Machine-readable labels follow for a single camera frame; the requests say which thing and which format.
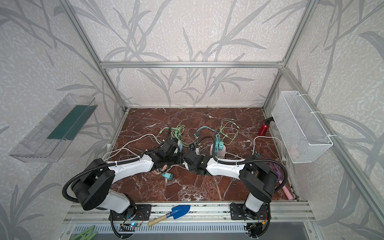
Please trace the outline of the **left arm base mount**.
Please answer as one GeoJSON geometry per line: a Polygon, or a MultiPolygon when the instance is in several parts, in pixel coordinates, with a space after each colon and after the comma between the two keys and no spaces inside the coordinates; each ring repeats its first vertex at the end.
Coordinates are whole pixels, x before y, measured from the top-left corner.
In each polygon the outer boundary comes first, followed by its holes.
{"type": "Polygon", "coordinates": [[[138,204],[130,206],[123,213],[118,214],[112,212],[112,215],[109,217],[109,220],[113,221],[148,221],[151,215],[152,205],[150,204],[138,204]]]}

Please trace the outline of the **teal plug adapter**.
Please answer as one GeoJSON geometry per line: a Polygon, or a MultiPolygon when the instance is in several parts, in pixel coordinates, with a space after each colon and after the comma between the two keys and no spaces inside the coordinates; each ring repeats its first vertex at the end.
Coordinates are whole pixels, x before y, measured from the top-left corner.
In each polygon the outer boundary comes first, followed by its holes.
{"type": "Polygon", "coordinates": [[[172,180],[174,179],[174,175],[171,174],[171,173],[163,173],[162,176],[163,176],[165,179],[169,180],[169,181],[172,181],[172,180]]]}

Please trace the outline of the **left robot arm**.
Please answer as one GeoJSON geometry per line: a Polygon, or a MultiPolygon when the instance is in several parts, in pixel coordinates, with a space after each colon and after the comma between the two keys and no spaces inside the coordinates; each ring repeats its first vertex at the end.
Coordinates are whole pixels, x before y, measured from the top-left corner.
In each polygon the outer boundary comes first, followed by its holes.
{"type": "Polygon", "coordinates": [[[104,209],[121,214],[133,205],[133,201],[125,194],[113,191],[112,184],[180,162],[181,150],[173,140],[166,140],[152,151],[128,160],[105,162],[96,159],[64,184],[62,195],[70,202],[81,204],[85,211],[104,209]]]}

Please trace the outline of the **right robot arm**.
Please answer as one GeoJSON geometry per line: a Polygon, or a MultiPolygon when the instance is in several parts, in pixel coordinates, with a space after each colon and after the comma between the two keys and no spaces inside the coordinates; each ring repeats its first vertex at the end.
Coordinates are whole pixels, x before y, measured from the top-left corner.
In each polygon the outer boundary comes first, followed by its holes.
{"type": "Polygon", "coordinates": [[[237,162],[229,162],[216,156],[200,156],[188,150],[181,160],[188,165],[191,173],[240,180],[250,192],[245,201],[245,209],[254,213],[259,212],[262,205],[271,203],[274,194],[288,181],[288,172],[283,164],[275,160],[256,158],[254,155],[237,162]]]}

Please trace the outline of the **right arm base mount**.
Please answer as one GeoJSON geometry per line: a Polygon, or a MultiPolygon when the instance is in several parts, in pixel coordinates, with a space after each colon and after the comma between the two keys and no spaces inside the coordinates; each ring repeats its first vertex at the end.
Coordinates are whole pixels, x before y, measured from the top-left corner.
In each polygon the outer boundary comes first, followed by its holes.
{"type": "Polygon", "coordinates": [[[270,204],[262,204],[258,212],[245,207],[244,204],[230,204],[231,220],[256,220],[256,221],[269,221],[270,216],[270,204]]]}

